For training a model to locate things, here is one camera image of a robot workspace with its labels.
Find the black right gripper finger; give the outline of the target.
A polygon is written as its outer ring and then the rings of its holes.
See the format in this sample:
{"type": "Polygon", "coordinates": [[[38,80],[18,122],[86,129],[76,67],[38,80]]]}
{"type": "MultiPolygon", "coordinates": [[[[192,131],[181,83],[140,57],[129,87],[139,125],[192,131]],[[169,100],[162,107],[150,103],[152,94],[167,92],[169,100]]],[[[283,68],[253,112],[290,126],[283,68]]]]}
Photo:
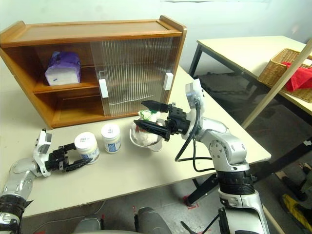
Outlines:
{"type": "Polygon", "coordinates": [[[156,112],[167,113],[169,111],[168,104],[157,102],[154,100],[145,100],[142,101],[141,104],[147,107],[149,110],[153,110],[156,112]]]}
{"type": "Polygon", "coordinates": [[[137,119],[134,123],[143,130],[162,137],[165,141],[170,139],[170,131],[167,127],[158,125],[156,122],[137,119]]]}

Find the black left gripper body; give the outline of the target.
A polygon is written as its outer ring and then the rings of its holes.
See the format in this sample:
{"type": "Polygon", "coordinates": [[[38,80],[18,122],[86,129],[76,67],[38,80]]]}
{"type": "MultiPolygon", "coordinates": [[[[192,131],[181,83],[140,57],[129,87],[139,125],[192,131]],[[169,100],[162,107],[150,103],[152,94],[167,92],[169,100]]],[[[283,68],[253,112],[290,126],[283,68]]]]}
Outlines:
{"type": "Polygon", "coordinates": [[[66,156],[69,151],[67,146],[59,146],[58,149],[53,150],[46,161],[46,169],[48,172],[59,170],[69,171],[69,160],[66,156]]]}

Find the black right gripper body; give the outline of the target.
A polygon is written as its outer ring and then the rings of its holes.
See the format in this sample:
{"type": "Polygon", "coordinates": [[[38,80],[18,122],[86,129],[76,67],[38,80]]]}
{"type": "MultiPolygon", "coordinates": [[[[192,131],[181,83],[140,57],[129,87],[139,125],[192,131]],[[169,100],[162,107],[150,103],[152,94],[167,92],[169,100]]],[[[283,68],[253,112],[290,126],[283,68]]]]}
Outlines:
{"type": "Polygon", "coordinates": [[[181,108],[176,107],[174,102],[169,104],[166,127],[171,135],[184,135],[190,127],[190,121],[187,120],[186,113],[181,108]]]}

